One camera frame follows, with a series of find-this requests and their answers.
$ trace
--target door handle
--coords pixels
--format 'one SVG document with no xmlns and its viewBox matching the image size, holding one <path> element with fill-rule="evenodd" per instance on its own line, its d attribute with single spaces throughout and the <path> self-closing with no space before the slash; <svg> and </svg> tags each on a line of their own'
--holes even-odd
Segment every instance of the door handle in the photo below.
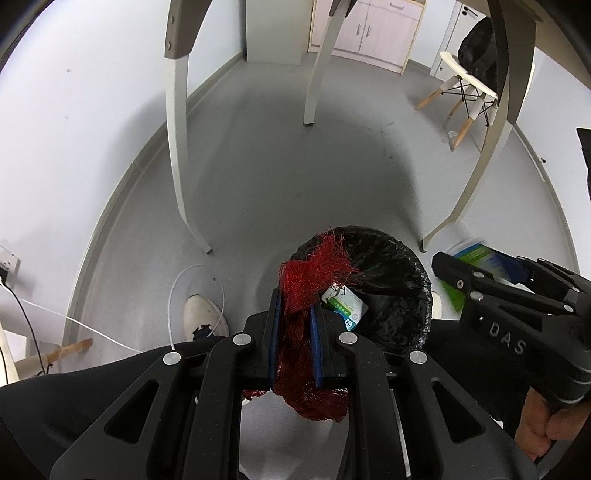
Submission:
<svg viewBox="0 0 591 480">
<path fill-rule="evenodd" d="M 469 9 L 466 5 L 464 5 L 464 11 L 462 12 L 464 15 L 467 15 L 468 12 L 470 12 L 472 15 L 474 15 L 475 18 L 478 18 L 478 14 L 474 11 Z"/>
</svg>

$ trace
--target black trash bag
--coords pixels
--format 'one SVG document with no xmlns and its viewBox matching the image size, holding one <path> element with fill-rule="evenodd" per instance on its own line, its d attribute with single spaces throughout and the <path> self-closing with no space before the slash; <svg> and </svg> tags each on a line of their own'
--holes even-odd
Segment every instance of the black trash bag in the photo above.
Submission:
<svg viewBox="0 0 591 480">
<path fill-rule="evenodd" d="M 496 92 L 496 40 L 490 17 L 480 20 L 462 40 L 457 59 L 470 75 Z"/>
<path fill-rule="evenodd" d="M 347 286 L 368 306 L 354 332 L 382 350 L 404 355 L 421 348 L 431 328 L 431 281 L 417 256 L 395 238 L 361 226 L 335 228 L 343 237 L 351 265 Z M 292 260 L 306 260 L 321 241 L 315 236 L 299 247 Z"/>
</svg>

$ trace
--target finger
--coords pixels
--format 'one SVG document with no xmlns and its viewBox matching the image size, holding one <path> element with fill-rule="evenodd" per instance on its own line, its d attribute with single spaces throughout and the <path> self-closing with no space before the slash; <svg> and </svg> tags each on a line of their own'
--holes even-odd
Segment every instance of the finger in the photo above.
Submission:
<svg viewBox="0 0 591 480">
<path fill-rule="evenodd" d="M 528 424 L 520 422 L 515 432 L 515 443 L 521 448 L 531 460 L 545 455 L 550 450 L 551 441 L 546 436 L 536 435 Z"/>
<path fill-rule="evenodd" d="M 552 440 L 574 440 L 587 421 L 591 403 L 580 403 L 556 412 L 546 427 L 546 436 Z"/>
<path fill-rule="evenodd" d="M 525 422 L 534 435 L 544 437 L 546 425 L 550 420 L 548 402 L 533 388 L 530 388 L 525 397 L 525 403 L 521 410 L 521 422 Z"/>
</svg>

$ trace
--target red mesh bag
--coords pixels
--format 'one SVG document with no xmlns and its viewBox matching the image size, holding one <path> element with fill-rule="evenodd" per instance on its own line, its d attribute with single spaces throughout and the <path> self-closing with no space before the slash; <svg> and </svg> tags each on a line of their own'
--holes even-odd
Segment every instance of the red mesh bag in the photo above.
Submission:
<svg viewBox="0 0 591 480">
<path fill-rule="evenodd" d="M 279 273 L 283 293 L 279 322 L 279 361 L 273 391 L 299 415 L 309 420 L 341 421 L 347 414 L 346 390 L 316 388 L 310 352 L 310 307 L 318 293 L 334 283 L 349 283 L 359 270 L 351 267 L 343 238 L 333 232 L 321 235 L 321 243 L 304 261 L 289 260 Z M 247 398 L 263 392 L 245 391 Z"/>
</svg>

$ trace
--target baseboard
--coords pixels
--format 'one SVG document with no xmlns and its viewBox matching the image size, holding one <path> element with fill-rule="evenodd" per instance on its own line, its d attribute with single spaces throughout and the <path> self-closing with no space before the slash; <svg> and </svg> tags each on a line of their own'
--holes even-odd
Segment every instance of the baseboard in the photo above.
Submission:
<svg viewBox="0 0 591 480">
<path fill-rule="evenodd" d="M 207 95 L 207 93 L 242 61 L 244 61 L 244 54 L 243 52 L 240 52 L 228 60 L 213 75 L 205 80 L 205 82 L 197 87 L 191 95 L 189 95 L 187 98 L 187 117 L 194 112 L 195 107 Z M 106 244 L 111 228 L 139 177 L 167 144 L 167 129 L 166 122 L 164 122 L 131 163 L 119 181 L 111 198 L 109 198 L 109 201 L 96 224 L 95 230 L 92 233 L 82 265 L 78 272 L 68 307 L 67 315 L 69 317 L 75 319 L 81 318 L 86 296 L 88 295 L 90 288 L 92 274 L 99 261 L 100 254 Z M 67 320 L 64 325 L 62 345 L 76 343 L 80 328 L 80 326 Z"/>
<path fill-rule="evenodd" d="M 514 125 L 513 130 L 515 131 L 515 133 L 517 134 L 517 138 L 519 138 L 519 140 L 521 141 L 521 143 L 523 144 L 523 146 L 527 150 L 527 153 L 530 155 L 531 159 L 533 160 L 536 168 L 538 169 L 538 171 L 540 172 L 540 175 L 542 176 L 542 179 L 544 180 L 544 183 L 546 184 L 546 188 L 548 188 L 548 191 L 550 192 L 550 196 L 552 197 L 552 200 L 554 202 L 554 206 L 556 207 L 556 211 L 558 212 L 560 222 L 562 223 L 562 228 L 564 230 L 564 235 L 566 236 L 566 241 L 569 245 L 570 258 L 573 263 L 573 271 L 575 273 L 579 274 L 580 273 L 579 259 L 577 258 L 577 251 L 574 247 L 573 235 L 570 232 L 569 223 L 566 220 L 566 215 L 564 214 L 564 210 L 562 208 L 562 204 L 560 203 L 560 199 L 558 198 L 558 195 L 556 195 L 556 190 L 554 189 L 554 186 L 552 185 L 552 182 L 550 181 L 550 177 L 548 176 L 548 173 L 546 172 L 546 169 L 544 168 L 544 163 L 540 160 L 540 158 L 536 154 L 534 147 L 531 145 L 530 141 L 527 140 L 527 137 L 523 133 L 523 130 L 521 128 L 519 128 L 518 125 Z"/>
<path fill-rule="evenodd" d="M 413 70 L 418 70 L 419 72 L 423 72 L 426 73 L 427 75 L 431 75 L 431 67 L 427 67 L 426 65 L 423 65 L 422 63 L 419 63 L 417 61 L 408 59 L 407 62 L 407 68 L 412 68 Z"/>
</svg>

